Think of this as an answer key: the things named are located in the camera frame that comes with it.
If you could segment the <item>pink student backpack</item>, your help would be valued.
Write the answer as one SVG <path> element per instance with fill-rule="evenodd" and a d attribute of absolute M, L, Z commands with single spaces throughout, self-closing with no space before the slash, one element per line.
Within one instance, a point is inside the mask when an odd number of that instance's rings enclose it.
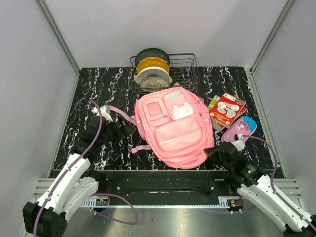
<path fill-rule="evenodd" d="M 132 153 L 152 150 L 160 161 L 178 169 L 192 169 L 207 159 L 206 148 L 215 146 L 208 107 L 181 86 L 152 92 L 137 100 L 134 115 L 110 106 L 137 127 L 146 145 Z"/>

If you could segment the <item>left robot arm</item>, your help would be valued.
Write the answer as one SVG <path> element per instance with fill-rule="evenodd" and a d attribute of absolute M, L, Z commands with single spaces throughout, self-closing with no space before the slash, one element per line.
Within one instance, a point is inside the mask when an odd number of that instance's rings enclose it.
<path fill-rule="evenodd" d="M 135 119 L 124 113 L 120 113 L 117 122 L 108 112 L 97 112 L 88 119 L 82 137 L 58 176 L 37 201 L 23 207 L 27 233 L 35 237 L 61 237 L 70 218 L 86 201 L 94 214 L 101 214 L 111 197 L 131 206 L 125 198 L 110 192 L 104 173 L 90 169 L 98 148 L 128 135 L 131 124 L 135 124 Z"/>

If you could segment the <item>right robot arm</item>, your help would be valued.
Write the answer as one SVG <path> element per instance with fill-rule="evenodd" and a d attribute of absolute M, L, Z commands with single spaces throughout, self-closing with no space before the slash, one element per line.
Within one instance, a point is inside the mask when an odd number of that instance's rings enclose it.
<path fill-rule="evenodd" d="M 225 192 L 251 201 L 279 227 L 284 237 L 314 237 L 316 216 L 287 197 L 257 163 L 243 158 L 240 152 L 244 147 L 243 141 L 238 140 L 204 149 L 212 162 L 229 172 Z"/>

